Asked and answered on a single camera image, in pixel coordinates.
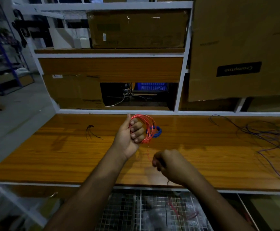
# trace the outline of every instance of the workbench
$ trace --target workbench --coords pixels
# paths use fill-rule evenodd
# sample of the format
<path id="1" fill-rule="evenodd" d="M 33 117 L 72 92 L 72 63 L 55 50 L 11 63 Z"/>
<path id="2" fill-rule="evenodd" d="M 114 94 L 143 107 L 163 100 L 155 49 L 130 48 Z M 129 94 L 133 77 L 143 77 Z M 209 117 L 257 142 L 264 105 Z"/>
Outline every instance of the workbench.
<path id="1" fill-rule="evenodd" d="M 208 116 L 152 116 L 162 134 L 125 164 L 118 188 L 184 190 L 152 167 L 154 153 L 177 149 L 219 191 L 280 193 L 280 178 L 256 151 L 272 147 L 238 132 L 237 127 Z M 24 197 L 69 197 L 111 146 L 125 115 L 56 114 L 0 163 L 0 191 Z M 231 117 L 238 126 L 255 120 L 280 124 L 280 117 Z M 94 135 L 87 134 L 90 128 Z M 280 149 L 264 154 L 280 172 Z"/>

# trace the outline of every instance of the concrete floor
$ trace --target concrete floor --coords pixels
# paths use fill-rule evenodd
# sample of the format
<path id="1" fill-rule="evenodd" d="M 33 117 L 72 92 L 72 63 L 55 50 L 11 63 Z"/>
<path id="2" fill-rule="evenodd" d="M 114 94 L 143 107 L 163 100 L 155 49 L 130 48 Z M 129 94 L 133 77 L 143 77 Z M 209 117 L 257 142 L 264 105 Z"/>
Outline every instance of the concrete floor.
<path id="1" fill-rule="evenodd" d="M 0 162 L 55 114 L 40 75 L 34 78 L 35 83 L 0 97 L 5 107 L 0 111 Z M 0 220 L 11 214 L 19 210 L 0 194 Z"/>

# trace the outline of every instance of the red wire coil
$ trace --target red wire coil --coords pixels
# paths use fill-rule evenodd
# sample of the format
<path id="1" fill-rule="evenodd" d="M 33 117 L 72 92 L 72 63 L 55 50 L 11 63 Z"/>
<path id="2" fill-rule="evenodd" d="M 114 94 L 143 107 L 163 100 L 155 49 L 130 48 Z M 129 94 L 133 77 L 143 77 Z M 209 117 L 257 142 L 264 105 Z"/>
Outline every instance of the red wire coil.
<path id="1" fill-rule="evenodd" d="M 155 129 L 153 127 L 156 126 L 156 122 L 150 116 L 143 114 L 136 114 L 131 117 L 131 120 L 134 118 L 138 118 L 146 125 L 146 137 L 142 140 L 142 143 L 149 143 L 155 134 Z"/>

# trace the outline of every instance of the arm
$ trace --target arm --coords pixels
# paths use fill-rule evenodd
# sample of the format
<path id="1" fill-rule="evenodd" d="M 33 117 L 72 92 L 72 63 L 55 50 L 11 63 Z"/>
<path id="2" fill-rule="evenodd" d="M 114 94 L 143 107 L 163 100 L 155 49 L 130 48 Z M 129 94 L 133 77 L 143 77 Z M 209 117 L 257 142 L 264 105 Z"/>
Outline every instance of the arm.
<path id="1" fill-rule="evenodd" d="M 107 153 L 76 193 L 53 215 L 45 231 L 95 229 L 125 162 L 138 150 L 137 143 L 144 139 L 142 123 L 130 120 L 128 114 Z"/>
<path id="2" fill-rule="evenodd" d="M 154 155 L 152 164 L 170 181 L 190 190 L 200 202 L 213 228 L 226 231 L 254 231 L 240 214 L 178 151 L 165 150 Z"/>

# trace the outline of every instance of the blue plastic crate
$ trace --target blue plastic crate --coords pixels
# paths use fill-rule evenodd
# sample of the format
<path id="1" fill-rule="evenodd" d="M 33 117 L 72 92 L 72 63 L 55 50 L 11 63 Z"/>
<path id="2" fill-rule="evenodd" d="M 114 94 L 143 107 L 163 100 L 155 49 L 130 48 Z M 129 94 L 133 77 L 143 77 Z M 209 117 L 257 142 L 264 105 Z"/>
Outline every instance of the blue plastic crate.
<path id="1" fill-rule="evenodd" d="M 138 82 L 137 90 L 145 91 L 166 91 L 167 83 L 166 82 Z"/>

